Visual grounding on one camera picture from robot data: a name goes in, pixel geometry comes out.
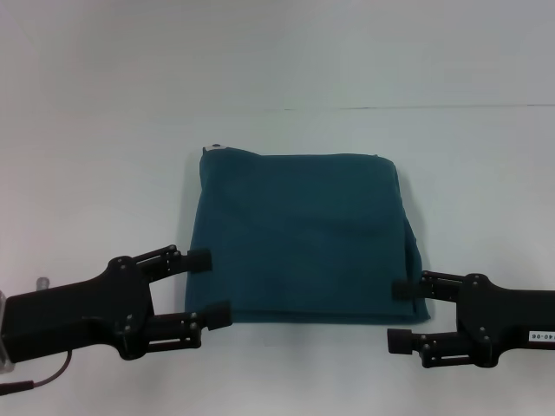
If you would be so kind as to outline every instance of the screw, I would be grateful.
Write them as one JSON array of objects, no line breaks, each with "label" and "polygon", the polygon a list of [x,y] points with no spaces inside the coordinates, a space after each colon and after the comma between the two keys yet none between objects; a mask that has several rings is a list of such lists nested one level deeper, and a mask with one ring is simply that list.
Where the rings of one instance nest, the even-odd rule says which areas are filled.
[{"label": "screw", "polygon": [[50,280],[47,277],[39,277],[36,279],[36,291],[46,290],[50,286]]}]

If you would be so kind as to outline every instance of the teal towel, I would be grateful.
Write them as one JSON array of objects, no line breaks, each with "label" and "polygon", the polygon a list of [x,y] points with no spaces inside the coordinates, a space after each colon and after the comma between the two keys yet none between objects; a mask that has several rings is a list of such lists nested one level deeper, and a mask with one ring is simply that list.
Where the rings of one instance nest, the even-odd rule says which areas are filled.
[{"label": "teal towel", "polygon": [[235,322],[422,322],[424,301],[391,283],[421,275],[392,162],[361,154],[260,156],[211,147],[192,249],[213,270],[190,275],[186,310],[232,302]]}]

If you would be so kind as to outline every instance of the black cable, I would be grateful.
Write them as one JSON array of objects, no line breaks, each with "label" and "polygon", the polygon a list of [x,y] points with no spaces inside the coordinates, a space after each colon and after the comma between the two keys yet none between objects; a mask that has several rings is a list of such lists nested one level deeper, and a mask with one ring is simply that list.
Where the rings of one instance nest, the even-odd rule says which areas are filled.
[{"label": "black cable", "polygon": [[6,394],[24,392],[25,390],[32,390],[35,387],[41,387],[46,384],[49,384],[51,381],[54,381],[58,377],[60,377],[64,371],[69,366],[71,362],[71,355],[72,352],[68,351],[68,356],[66,357],[66,361],[63,363],[62,367],[52,374],[48,379],[44,379],[42,381],[34,382],[33,380],[29,381],[18,381],[17,383],[2,383],[0,384],[0,396],[5,396]]}]

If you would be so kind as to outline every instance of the folded cloth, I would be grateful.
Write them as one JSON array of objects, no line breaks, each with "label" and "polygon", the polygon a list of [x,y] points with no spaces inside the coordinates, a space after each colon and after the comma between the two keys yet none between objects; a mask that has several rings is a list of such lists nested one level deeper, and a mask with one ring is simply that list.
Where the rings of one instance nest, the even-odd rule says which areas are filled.
[{"label": "folded cloth", "polygon": [[391,161],[207,149],[191,247],[212,251],[213,270],[188,277],[187,311],[230,300],[235,322],[429,318],[422,299],[391,297],[421,275]]}]

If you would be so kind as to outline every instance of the white backdrop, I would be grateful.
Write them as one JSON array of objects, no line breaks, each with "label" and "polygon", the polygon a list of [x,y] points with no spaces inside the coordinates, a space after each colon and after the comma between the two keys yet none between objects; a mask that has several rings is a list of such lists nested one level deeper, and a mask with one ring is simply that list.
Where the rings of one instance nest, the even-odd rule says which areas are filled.
[{"label": "white backdrop", "polygon": [[[555,289],[553,2],[1,0],[0,289],[186,249],[202,146],[393,160],[424,265]],[[182,310],[184,277],[153,286]],[[419,332],[454,329],[430,302]],[[421,368],[386,329],[234,325],[200,350],[75,351],[0,414],[552,414],[555,354]],[[40,380],[56,355],[1,381]]]}]

